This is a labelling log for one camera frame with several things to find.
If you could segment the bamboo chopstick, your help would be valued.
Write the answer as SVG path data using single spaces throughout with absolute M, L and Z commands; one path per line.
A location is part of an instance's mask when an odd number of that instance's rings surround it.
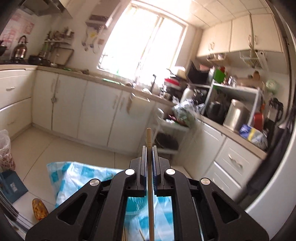
M 147 128 L 147 195 L 149 207 L 149 240 L 154 240 L 154 200 L 152 179 L 152 130 Z
M 140 236 L 142 237 L 142 240 L 145 241 L 145 236 L 144 234 L 142 233 L 142 230 L 141 229 L 138 229 L 139 233 L 140 233 Z

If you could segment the blue white checkered tablecloth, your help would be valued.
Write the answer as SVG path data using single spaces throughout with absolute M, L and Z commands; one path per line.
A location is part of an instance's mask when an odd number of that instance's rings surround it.
M 54 162 L 47 165 L 51 185 L 56 198 L 56 207 L 65 202 L 88 181 L 112 179 L 121 169 L 91 166 L 79 162 Z M 130 197 L 127 200 L 123 239 L 149 239 L 149 217 L 147 197 Z M 173 212 L 171 197 L 154 196 L 155 240 L 174 240 Z

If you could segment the yellow patterned slipper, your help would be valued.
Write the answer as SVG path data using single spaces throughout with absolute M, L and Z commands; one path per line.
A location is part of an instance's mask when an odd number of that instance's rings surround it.
M 32 209 L 37 221 L 41 221 L 49 215 L 45 204 L 39 198 L 34 198 L 32 200 Z

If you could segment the dark blue box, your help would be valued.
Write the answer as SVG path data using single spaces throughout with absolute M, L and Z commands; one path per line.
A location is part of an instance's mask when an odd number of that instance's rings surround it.
M 14 203 L 26 194 L 28 189 L 15 171 L 8 170 L 1 173 L 1 191 L 10 203 Z

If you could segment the blue snack bag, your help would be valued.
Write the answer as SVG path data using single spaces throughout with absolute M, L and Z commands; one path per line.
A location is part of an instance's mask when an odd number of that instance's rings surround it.
M 239 135 L 263 151 L 268 148 L 266 136 L 254 127 L 244 124 L 239 130 Z

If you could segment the floral plastic bag bin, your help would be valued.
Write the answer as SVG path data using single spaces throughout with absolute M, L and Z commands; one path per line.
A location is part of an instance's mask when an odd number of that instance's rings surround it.
M 11 139 L 7 130 L 1 130 L 0 162 L 4 171 L 15 171 L 16 165 L 11 153 Z

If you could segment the bag of green vegetables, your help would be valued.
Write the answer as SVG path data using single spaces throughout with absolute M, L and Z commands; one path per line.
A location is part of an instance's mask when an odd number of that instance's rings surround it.
M 192 99 L 186 99 L 183 102 L 175 105 L 173 108 L 173 114 L 176 120 L 189 128 L 192 128 L 196 121 L 196 112 L 194 107 L 194 101 Z

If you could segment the black rice cooker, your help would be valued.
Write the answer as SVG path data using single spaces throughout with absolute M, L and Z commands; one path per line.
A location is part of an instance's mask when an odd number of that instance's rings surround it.
M 225 113 L 225 106 L 218 101 L 210 102 L 208 108 L 206 109 L 207 117 L 218 124 L 222 124 L 224 122 Z

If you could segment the white microwave shelf rack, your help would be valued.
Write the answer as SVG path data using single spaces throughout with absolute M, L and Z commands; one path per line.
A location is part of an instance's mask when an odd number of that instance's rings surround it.
M 254 115 L 255 113 L 259 112 L 259 108 L 264 100 L 263 92 L 259 87 L 232 87 L 224 84 L 219 84 L 215 80 L 212 80 L 207 98 L 205 100 L 205 106 L 201 111 L 202 115 L 206 114 L 206 110 L 209 107 L 210 102 L 216 101 L 219 94 L 222 94 L 229 101 L 231 101 L 232 99 L 237 99 L 245 104 L 247 109 L 250 111 L 247 124 L 249 126 L 253 125 Z

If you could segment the black wok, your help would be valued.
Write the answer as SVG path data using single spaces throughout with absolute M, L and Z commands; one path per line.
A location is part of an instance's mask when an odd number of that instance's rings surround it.
M 28 63 L 30 65 L 46 66 L 46 67 L 50 67 L 50 64 L 51 64 L 49 60 L 40 56 L 35 56 L 35 55 L 29 56 Z

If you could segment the metal kettle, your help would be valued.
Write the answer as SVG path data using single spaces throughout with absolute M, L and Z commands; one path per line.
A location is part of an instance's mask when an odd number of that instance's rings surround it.
M 18 44 L 13 49 L 12 59 L 24 59 L 27 53 L 27 37 L 23 35 L 19 38 Z

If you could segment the range hood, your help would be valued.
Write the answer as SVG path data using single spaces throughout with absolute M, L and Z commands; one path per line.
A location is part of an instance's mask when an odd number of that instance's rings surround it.
M 20 9 L 30 15 L 60 15 L 63 18 L 70 19 L 72 16 L 66 8 L 69 3 L 70 1 L 60 0 L 26 0 L 22 3 Z

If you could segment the wall water heater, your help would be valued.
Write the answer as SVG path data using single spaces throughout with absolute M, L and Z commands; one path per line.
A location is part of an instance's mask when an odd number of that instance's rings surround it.
M 108 29 L 120 4 L 120 0 L 99 1 L 85 22 L 86 25 L 96 30 L 101 28 Z

